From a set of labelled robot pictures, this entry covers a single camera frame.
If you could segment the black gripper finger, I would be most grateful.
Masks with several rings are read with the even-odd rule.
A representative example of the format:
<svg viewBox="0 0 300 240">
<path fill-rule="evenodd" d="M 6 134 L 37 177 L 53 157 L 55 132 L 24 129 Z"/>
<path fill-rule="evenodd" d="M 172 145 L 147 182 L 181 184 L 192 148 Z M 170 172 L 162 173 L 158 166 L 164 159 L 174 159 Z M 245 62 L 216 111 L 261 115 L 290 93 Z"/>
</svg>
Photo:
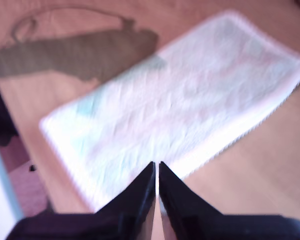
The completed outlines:
<svg viewBox="0 0 300 240">
<path fill-rule="evenodd" d="M 143 236 L 148 215 L 153 219 L 156 197 L 156 165 L 151 161 L 128 187 L 94 214 L 83 218 L 85 226 L 74 240 L 136 240 Z"/>
<path fill-rule="evenodd" d="M 224 215 L 159 163 L 159 196 L 178 240 L 245 240 L 243 217 Z"/>
</svg>

